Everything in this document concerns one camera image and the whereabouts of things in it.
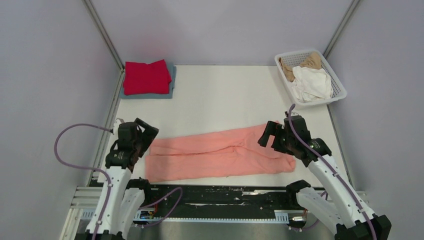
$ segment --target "beige cloth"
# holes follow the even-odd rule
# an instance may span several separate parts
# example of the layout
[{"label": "beige cloth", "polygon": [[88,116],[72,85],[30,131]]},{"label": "beige cloth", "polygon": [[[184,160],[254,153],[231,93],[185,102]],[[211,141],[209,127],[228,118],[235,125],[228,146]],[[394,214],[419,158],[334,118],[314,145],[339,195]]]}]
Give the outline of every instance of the beige cloth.
[{"label": "beige cloth", "polygon": [[[295,75],[293,75],[293,67],[284,64],[281,57],[279,58],[279,64],[281,65],[285,78],[287,78],[289,82],[293,82],[295,80]],[[321,57],[318,53],[312,52],[301,64],[299,64],[299,66],[302,68],[307,67],[310,69],[319,70],[321,69]]]}]

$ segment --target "white cloth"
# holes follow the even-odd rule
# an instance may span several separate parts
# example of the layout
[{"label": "white cloth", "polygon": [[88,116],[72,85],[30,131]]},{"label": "white cloth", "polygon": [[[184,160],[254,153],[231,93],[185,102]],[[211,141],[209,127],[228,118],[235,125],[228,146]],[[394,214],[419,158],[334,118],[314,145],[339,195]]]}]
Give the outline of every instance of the white cloth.
[{"label": "white cloth", "polygon": [[294,96],[302,103],[330,99],[333,94],[331,77],[324,69],[293,67],[295,77],[291,89]]}]

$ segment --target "black motor joint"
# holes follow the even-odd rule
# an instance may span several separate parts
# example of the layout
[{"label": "black motor joint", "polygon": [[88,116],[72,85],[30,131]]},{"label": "black motor joint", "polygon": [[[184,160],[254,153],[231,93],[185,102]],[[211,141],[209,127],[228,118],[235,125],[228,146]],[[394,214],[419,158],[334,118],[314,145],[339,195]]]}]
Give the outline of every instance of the black motor joint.
[{"label": "black motor joint", "polygon": [[133,122],[124,122],[118,128],[118,140],[106,156],[106,168],[120,166],[133,172],[137,163],[158,135],[159,129],[136,118]]},{"label": "black motor joint", "polygon": [[[309,132],[305,119],[302,116],[292,116],[291,123],[300,139],[302,139],[312,149],[317,151],[321,156],[331,156],[331,150],[321,138],[311,138],[311,133]],[[288,117],[284,119],[284,125],[278,122],[268,121],[265,130],[263,131],[263,135],[257,143],[262,147],[266,147],[270,136],[275,136],[271,148],[277,152],[295,156],[303,162],[305,167],[308,167],[311,161],[318,160],[317,155],[304,146],[295,136],[295,133],[290,127]]]}]

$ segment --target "folded clothes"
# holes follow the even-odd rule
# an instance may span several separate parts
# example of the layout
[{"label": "folded clothes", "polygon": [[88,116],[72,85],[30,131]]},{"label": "folded clothes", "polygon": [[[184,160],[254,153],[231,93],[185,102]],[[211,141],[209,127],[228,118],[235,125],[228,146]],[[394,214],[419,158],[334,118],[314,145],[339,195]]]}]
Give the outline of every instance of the folded clothes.
[{"label": "folded clothes", "polygon": [[[279,63],[285,78],[289,82],[293,82],[295,80],[295,76],[293,75],[293,68],[284,64],[282,58],[279,59]],[[303,62],[299,64],[299,66],[317,70],[321,69],[321,57],[318,53],[313,51]]]},{"label": "folded clothes", "polygon": [[323,69],[293,67],[294,81],[291,85],[294,96],[302,103],[330,99],[333,95],[331,77]]},{"label": "folded clothes", "polygon": [[119,97],[121,99],[172,99],[174,88],[175,88],[175,79],[177,75],[177,67],[174,66],[172,62],[167,62],[166,67],[171,75],[171,83],[168,85],[169,93],[168,94],[156,94],[156,93],[145,93],[145,94],[132,94],[125,95],[124,88],[121,87],[119,92]]},{"label": "folded clothes", "polygon": [[165,60],[150,64],[125,63],[125,79],[123,82],[125,95],[169,94],[171,81]]},{"label": "folded clothes", "polygon": [[145,158],[145,176],[155,183],[292,172],[292,156],[259,146],[265,126],[155,139]]}]

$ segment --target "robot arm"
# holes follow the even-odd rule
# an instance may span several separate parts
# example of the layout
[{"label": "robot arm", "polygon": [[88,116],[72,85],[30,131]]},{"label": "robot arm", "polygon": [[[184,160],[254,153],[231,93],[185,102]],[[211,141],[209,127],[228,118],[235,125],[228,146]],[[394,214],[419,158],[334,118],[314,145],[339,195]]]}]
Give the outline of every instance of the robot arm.
[{"label": "robot arm", "polygon": [[284,119],[284,126],[273,121],[266,125],[258,144],[266,147],[270,135],[275,136],[271,147],[278,152],[295,156],[301,160],[322,183],[334,206],[322,197],[306,181],[301,180],[287,186],[292,193],[292,201],[313,213],[334,234],[334,239],[372,239],[372,233],[365,216],[371,218],[372,226],[378,240],[386,240],[389,235],[391,223],[385,215],[377,216],[376,213],[358,196],[349,184],[344,174],[339,173],[332,153],[325,142],[320,138],[311,138],[305,119],[292,116],[291,124],[295,133],[319,156],[305,147],[296,134],[293,133],[288,113]]},{"label": "robot arm", "polygon": [[134,214],[144,201],[150,201],[149,181],[131,179],[131,175],[134,165],[144,155],[158,132],[157,128],[138,118],[134,122],[115,122],[113,133],[118,134],[118,140],[105,159],[105,171],[110,182],[106,180],[103,184],[94,216],[86,232],[77,234],[75,240],[127,239]]}]

